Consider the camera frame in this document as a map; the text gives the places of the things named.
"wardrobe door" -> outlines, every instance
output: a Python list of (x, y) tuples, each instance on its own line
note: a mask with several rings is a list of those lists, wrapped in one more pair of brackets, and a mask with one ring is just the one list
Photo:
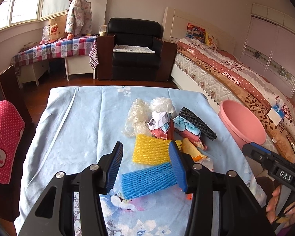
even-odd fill
[[(279, 85), (276, 87), (291, 97), (295, 90), (295, 34), (282, 27), (279, 27), (277, 42), (266, 77), (268, 78), (270, 74), (275, 74), (282, 83), (268, 80), (275, 86)], [(290, 89), (288, 94), (285, 93), (286, 86)]]
[(260, 75), (264, 71), (277, 38), (278, 26), (252, 17), (246, 49), (241, 61)]

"white puffer jacket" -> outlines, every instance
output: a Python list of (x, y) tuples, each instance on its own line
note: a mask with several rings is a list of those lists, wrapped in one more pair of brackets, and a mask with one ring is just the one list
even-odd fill
[(92, 30), (92, 11), (90, 2), (72, 0), (67, 17), (66, 33), (74, 35), (90, 34)]

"shopping bag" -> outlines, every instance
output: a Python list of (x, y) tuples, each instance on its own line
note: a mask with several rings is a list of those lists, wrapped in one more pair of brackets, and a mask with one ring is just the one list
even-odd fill
[(64, 38), (67, 23), (67, 15), (58, 16), (49, 19), (50, 24), (50, 40), (58, 40)]

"pink polka dot fabric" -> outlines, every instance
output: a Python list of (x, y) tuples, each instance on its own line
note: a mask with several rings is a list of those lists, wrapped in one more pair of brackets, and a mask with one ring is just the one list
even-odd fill
[(16, 108), (8, 101), (0, 101), (0, 183), (11, 179), (16, 148), (24, 131), (25, 123)]

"human hand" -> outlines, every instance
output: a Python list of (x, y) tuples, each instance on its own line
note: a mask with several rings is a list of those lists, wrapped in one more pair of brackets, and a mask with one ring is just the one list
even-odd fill
[[(277, 206), (277, 202), (279, 200), (279, 194), (281, 191), (281, 186), (277, 187), (274, 192), (272, 193), (273, 198), (270, 199), (267, 208), (265, 209), (267, 212), (267, 218), (269, 220), (270, 223), (273, 223), (274, 220), (276, 219), (275, 216), (275, 208)], [(284, 212), (288, 211), (293, 205), (295, 205), (295, 202), (293, 202), (292, 204), (290, 204), (285, 210)], [(287, 221), (287, 223), (284, 225), (284, 228), (291, 226), (292, 224), (295, 223), (295, 207), (290, 210), (286, 215), (286, 217), (290, 217), (290, 219)]]

